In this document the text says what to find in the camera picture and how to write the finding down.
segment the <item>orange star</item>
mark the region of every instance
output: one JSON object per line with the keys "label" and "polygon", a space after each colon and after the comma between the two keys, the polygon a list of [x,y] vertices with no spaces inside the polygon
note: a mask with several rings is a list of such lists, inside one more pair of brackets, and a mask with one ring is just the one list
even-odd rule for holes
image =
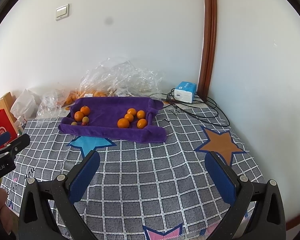
{"label": "orange star", "polygon": [[195,151],[198,152],[216,152],[229,166],[232,165],[233,155],[245,153],[232,140],[230,131],[215,132],[202,126],[202,130],[207,136],[207,141],[199,146]]}

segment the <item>human hand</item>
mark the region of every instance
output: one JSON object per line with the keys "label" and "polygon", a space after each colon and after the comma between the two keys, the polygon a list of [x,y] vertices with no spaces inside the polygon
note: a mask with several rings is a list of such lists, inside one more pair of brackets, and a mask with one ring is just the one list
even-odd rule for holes
{"label": "human hand", "polygon": [[13,226],[11,210],[6,206],[8,194],[3,189],[0,188],[0,220],[3,228],[8,234],[10,234]]}

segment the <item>brown wooden trim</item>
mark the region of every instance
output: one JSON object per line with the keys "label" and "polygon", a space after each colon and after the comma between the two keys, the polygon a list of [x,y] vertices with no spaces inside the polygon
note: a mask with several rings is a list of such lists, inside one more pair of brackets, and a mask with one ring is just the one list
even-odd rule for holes
{"label": "brown wooden trim", "polygon": [[197,93],[206,99],[209,91],[217,38],[217,0],[204,0],[204,34]]}
{"label": "brown wooden trim", "polygon": [[299,214],[297,217],[295,217],[295,218],[289,220],[289,221],[286,223],[286,229],[287,229],[287,231],[288,231],[288,230],[290,230],[291,228],[294,228],[294,227],[296,227],[296,226],[299,225],[299,224],[300,224],[300,214]]}

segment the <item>blue gripper pad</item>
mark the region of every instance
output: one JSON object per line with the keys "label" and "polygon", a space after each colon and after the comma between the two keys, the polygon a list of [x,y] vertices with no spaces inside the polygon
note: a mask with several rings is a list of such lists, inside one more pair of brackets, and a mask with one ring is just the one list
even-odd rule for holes
{"label": "blue gripper pad", "polygon": [[223,201],[233,206],[237,196],[234,184],[228,175],[223,171],[219,163],[213,158],[211,153],[207,153],[204,158],[205,167],[219,191]]}
{"label": "blue gripper pad", "polygon": [[11,138],[11,135],[9,132],[4,132],[3,134],[0,134],[0,146],[5,144],[7,141],[9,141]]}
{"label": "blue gripper pad", "polygon": [[98,152],[94,152],[70,184],[68,198],[72,204],[81,200],[99,165],[100,155]]}

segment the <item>checkered tablecloth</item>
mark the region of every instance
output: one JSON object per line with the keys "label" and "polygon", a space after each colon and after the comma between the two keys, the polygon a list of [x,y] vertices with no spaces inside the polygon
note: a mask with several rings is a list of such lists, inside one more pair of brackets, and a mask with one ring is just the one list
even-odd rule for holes
{"label": "checkered tablecloth", "polygon": [[[208,108],[189,111],[206,117],[214,113]],[[8,204],[17,213],[28,177],[51,180],[82,160],[80,150],[68,146],[75,136],[59,133],[60,121],[40,120],[47,122],[46,128],[37,128],[37,120],[27,123],[25,133],[31,143],[16,158],[16,169],[2,182],[9,190]],[[209,121],[225,122],[219,117]],[[183,235],[189,237],[220,221],[229,208],[205,169],[205,153],[194,151],[207,140],[203,124],[187,114],[162,109],[154,125],[165,128],[165,143],[112,140],[116,146],[98,149],[100,167],[75,207],[99,240],[145,240],[143,225],[167,231],[180,223]],[[204,126],[219,132],[230,130],[234,142],[247,152],[234,155],[233,170],[251,181],[264,182],[254,159],[231,128]],[[61,232],[69,236],[53,201],[50,206]]]}

